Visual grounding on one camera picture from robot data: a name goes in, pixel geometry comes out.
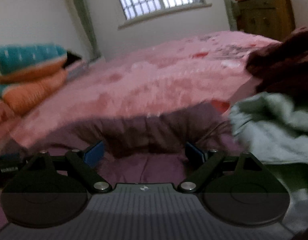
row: wooden cabinet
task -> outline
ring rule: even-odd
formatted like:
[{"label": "wooden cabinet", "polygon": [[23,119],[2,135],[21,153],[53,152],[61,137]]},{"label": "wooden cabinet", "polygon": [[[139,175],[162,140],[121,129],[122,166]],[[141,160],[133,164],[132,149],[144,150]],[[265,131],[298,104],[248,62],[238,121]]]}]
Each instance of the wooden cabinet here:
[{"label": "wooden cabinet", "polygon": [[278,41],[295,29],[290,0],[239,1],[241,29]]}]

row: gray ribbed surface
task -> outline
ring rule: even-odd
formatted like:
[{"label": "gray ribbed surface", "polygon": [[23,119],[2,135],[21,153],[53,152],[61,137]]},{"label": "gray ribbed surface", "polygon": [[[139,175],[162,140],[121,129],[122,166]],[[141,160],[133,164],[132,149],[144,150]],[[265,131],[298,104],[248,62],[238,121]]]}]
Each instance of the gray ribbed surface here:
[{"label": "gray ribbed surface", "polygon": [[288,240],[292,235],[279,224],[251,229],[227,225],[203,208],[196,196],[181,194],[171,184],[118,184],[112,193],[94,195],[75,219],[46,229],[10,224],[0,240],[79,239],[208,239]]}]

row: pink blanket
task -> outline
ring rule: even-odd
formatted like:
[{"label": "pink blanket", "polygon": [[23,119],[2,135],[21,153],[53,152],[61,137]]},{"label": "pink blanket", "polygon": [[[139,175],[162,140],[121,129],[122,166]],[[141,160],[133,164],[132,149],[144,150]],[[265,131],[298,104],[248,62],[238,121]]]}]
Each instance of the pink blanket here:
[{"label": "pink blanket", "polygon": [[29,147],[79,119],[159,115],[213,98],[233,103],[258,84],[245,71],[248,54],[273,42],[226,31],[100,60],[30,112],[11,136]]},{"label": "pink blanket", "polygon": [[0,149],[10,139],[10,131],[21,121],[7,104],[0,99]]}]

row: dark red cloth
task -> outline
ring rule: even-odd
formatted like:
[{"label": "dark red cloth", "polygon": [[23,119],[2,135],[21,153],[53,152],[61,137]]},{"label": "dark red cloth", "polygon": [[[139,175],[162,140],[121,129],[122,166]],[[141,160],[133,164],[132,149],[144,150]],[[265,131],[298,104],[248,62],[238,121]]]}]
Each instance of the dark red cloth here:
[{"label": "dark red cloth", "polygon": [[295,30],[282,43],[252,52],[246,70],[263,81],[256,91],[308,96],[308,28]]}]

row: green blanket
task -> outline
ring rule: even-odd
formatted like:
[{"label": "green blanket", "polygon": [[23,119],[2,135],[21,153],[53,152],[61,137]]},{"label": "green blanket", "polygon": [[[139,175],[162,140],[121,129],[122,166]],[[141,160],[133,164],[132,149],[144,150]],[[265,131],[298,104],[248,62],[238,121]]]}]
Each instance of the green blanket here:
[{"label": "green blanket", "polygon": [[230,120],[233,135],[290,192],[308,191],[308,101],[264,92],[236,103]]}]

